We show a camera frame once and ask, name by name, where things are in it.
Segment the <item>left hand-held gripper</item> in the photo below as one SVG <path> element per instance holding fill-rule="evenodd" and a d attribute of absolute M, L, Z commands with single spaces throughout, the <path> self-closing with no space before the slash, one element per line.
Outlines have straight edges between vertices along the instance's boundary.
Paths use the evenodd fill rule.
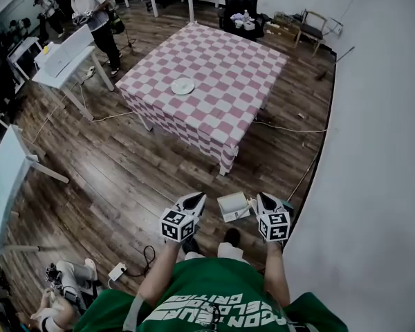
<path fill-rule="evenodd" d="M 175 205 L 166 208 L 160 217 L 160 235 L 165 240 L 180 243 L 195 233 L 207 195 L 194 192 L 180 197 Z"/>

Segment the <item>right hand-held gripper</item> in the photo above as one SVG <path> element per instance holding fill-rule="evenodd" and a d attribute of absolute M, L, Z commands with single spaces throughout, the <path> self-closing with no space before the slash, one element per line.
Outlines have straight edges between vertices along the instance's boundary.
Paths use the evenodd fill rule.
<path fill-rule="evenodd" d="M 290 231 L 290 215 L 284 212 L 282 200 L 265 192 L 257 195 L 259 232 L 267 242 L 287 240 Z"/>

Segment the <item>person's left forearm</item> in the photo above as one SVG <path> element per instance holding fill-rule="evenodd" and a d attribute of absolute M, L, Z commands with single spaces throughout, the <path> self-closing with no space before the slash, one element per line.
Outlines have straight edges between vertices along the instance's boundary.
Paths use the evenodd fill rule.
<path fill-rule="evenodd" d="M 180 248 L 180 243 L 167 241 L 138 289 L 139 296 L 151 307 L 157 305 L 169 287 Z"/>

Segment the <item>person's right forearm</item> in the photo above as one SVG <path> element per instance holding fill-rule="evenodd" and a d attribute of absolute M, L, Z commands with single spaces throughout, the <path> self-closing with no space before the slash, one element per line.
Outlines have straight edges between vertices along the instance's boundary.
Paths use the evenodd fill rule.
<path fill-rule="evenodd" d="M 284 270 L 282 246 L 275 241 L 267 243 L 264 284 L 265 289 L 281 307 L 286 307 L 291 303 Z"/>

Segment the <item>teal broom with long stick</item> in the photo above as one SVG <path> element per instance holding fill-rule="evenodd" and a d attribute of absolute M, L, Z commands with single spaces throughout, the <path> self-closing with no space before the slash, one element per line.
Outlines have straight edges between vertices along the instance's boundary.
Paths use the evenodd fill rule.
<path fill-rule="evenodd" d="M 297 184 L 294 185 L 294 188 L 288 195 L 288 198 L 284 201 L 284 204 L 287 204 L 289 208 L 292 208 L 294 210 L 304 202 L 316 162 L 317 154 L 313 157 L 312 161 L 307 166 L 304 173 L 300 176 L 300 179 L 298 180 Z"/>

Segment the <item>person's black shoe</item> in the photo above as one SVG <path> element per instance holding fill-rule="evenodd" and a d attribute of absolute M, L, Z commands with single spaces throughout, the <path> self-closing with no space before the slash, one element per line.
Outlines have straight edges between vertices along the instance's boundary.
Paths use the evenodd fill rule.
<path fill-rule="evenodd" d="M 193 236 L 186 238 L 182 244 L 182 249 L 185 254 L 193 252 L 200 253 L 199 245 Z"/>
<path fill-rule="evenodd" d="M 241 234 L 236 228 L 230 228 L 225 233 L 223 242 L 229 243 L 232 247 L 237 248 L 241 240 Z"/>

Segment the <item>person's light trousers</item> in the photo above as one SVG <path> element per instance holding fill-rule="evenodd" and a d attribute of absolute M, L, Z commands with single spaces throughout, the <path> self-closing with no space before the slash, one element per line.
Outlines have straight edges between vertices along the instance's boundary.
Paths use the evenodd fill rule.
<path fill-rule="evenodd" d="M 225 259 L 233 259 L 236 261 L 243 262 L 245 264 L 250 264 L 248 261 L 246 261 L 243 258 L 243 250 L 240 248 L 234 247 L 231 243 L 228 243 L 228 242 L 222 242 L 219 244 L 216 257 L 225 258 Z M 204 255 L 191 251 L 185 255 L 184 260 L 187 261 L 189 259 L 203 259 L 203 258 L 205 258 Z"/>

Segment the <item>person's green t-shirt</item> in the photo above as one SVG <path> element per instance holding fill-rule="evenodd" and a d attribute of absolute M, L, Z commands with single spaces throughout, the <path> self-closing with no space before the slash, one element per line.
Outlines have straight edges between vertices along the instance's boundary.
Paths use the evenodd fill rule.
<path fill-rule="evenodd" d="M 265 292 L 252 266 L 197 258 L 174 267 L 158 305 L 142 303 L 136 332 L 349 332 L 312 293 L 286 308 Z"/>

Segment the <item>white round plate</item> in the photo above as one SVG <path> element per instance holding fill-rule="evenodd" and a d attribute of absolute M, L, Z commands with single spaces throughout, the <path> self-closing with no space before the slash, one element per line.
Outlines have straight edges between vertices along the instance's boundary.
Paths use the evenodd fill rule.
<path fill-rule="evenodd" d="M 189 77 L 180 77 L 171 84 L 171 90 L 175 95 L 187 95 L 195 88 L 193 79 Z"/>

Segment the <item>black swivel chair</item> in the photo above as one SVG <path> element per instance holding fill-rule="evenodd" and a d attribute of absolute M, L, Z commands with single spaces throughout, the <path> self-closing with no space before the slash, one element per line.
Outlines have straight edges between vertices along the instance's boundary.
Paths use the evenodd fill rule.
<path fill-rule="evenodd" d="M 62 287 L 62 296 L 69 301 L 72 305 L 86 310 L 98 295 L 102 292 L 102 282 L 100 280 L 87 281 L 84 286 L 79 287 L 80 295 L 76 293 L 72 287 Z"/>

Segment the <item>pink checkered table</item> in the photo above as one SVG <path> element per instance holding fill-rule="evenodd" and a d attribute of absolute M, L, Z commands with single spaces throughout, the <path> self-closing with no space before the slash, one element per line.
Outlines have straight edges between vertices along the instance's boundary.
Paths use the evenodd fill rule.
<path fill-rule="evenodd" d="M 190 23 L 173 34 L 117 82 L 129 108 L 147 129 L 159 126 L 218 160 L 230 172 L 239 143 L 288 61 L 257 42 Z M 180 77 L 195 83 L 175 95 Z"/>

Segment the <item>spare hand-held gripper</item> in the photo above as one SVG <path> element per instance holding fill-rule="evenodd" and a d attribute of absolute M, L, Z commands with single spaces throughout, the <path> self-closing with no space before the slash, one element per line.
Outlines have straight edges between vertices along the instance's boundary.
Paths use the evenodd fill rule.
<path fill-rule="evenodd" d="M 54 263 L 51 263 L 45 269 L 46 281 L 50 284 L 50 287 L 54 290 L 61 291 L 62 285 L 62 272 L 59 271 Z"/>

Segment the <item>cardboard box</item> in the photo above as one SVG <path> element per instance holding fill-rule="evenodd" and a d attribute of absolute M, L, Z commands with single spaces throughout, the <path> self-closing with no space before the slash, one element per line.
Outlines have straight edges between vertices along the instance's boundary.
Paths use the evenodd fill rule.
<path fill-rule="evenodd" d="M 274 35 L 283 37 L 292 44 L 295 44 L 297 41 L 299 28 L 290 18 L 283 15 L 276 16 L 270 21 L 267 21 L 265 27 L 266 30 L 269 30 Z"/>

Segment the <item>wooden chair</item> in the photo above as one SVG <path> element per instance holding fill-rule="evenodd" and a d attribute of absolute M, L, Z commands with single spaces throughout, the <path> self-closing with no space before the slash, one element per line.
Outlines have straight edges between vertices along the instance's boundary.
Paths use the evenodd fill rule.
<path fill-rule="evenodd" d="M 308 18 L 312 17 L 313 19 L 319 19 L 321 21 L 320 27 L 312 26 L 308 23 Z M 294 14 L 293 18 L 298 22 L 301 35 L 308 38 L 313 42 L 313 54 L 312 57 L 315 57 L 319 47 L 324 43 L 324 37 L 330 33 L 336 32 L 339 35 L 342 31 L 343 24 L 334 19 L 326 18 L 318 12 L 304 9 L 300 14 Z M 334 27 L 332 27 L 328 32 L 325 32 L 324 29 L 329 21 L 334 22 Z"/>

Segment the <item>small white table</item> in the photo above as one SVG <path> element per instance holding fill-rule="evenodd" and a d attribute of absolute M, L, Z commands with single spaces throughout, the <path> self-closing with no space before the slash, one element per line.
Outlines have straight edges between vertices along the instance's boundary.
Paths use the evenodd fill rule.
<path fill-rule="evenodd" d="M 32 78 L 33 82 L 38 83 L 45 92 L 62 108 L 64 105 L 62 101 L 53 93 L 52 89 L 60 90 L 82 113 L 82 115 L 88 120 L 93 120 L 93 115 L 87 110 L 87 108 L 78 100 L 78 98 L 67 88 L 65 87 L 68 79 L 77 73 L 79 66 L 84 62 L 85 59 L 90 57 L 93 61 L 94 67 L 103 82 L 106 84 L 108 90 L 114 91 L 115 87 L 109 79 L 108 75 L 105 73 L 102 65 L 97 59 L 95 54 L 94 46 L 87 46 L 82 52 L 80 52 L 71 62 L 69 62 L 64 69 L 59 73 L 58 76 L 52 77 L 45 70 L 39 69 L 34 77 Z"/>

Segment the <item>large white table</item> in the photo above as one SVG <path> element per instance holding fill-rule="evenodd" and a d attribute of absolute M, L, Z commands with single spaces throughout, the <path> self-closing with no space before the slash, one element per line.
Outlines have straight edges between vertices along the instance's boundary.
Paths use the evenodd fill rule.
<path fill-rule="evenodd" d="M 44 173 L 63 183 L 69 179 L 45 167 L 39 161 L 44 151 L 24 140 L 17 125 L 9 125 L 0 143 L 0 254 L 7 251 L 38 252 L 39 246 L 10 245 L 6 243 L 8 222 L 19 213 L 13 211 L 21 185 L 31 169 Z"/>

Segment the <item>white box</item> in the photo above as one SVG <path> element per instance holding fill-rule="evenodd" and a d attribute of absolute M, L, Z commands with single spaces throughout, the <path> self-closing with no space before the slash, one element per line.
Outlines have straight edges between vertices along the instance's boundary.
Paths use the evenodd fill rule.
<path fill-rule="evenodd" d="M 89 27 L 84 25 L 61 44 L 51 42 L 46 45 L 35 58 L 37 68 L 57 77 L 93 40 Z"/>

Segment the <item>dark long-handled broom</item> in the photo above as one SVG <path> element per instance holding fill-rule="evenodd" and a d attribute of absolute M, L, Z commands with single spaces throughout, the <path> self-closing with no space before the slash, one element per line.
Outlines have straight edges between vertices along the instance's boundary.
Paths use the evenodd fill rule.
<path fill-rule="evenodd" d="M 316 81 L 321 81 L 323 80 L 326 75 L 336 66 L 336 64 L 343 59 L 345 56 L 347 56 L 349 53 L 351 53 L 356 47 L 352 46 L 349 50 L 347 50 L 345 53 L 343 53 L 341 56 L 339 56 L 334 63 L 332 64 L 332 66 L 330 68 L 327 68 L 325 71 L 322 71 L 321 73 L 317 74 L 315 76 L 315 80 Z"/>

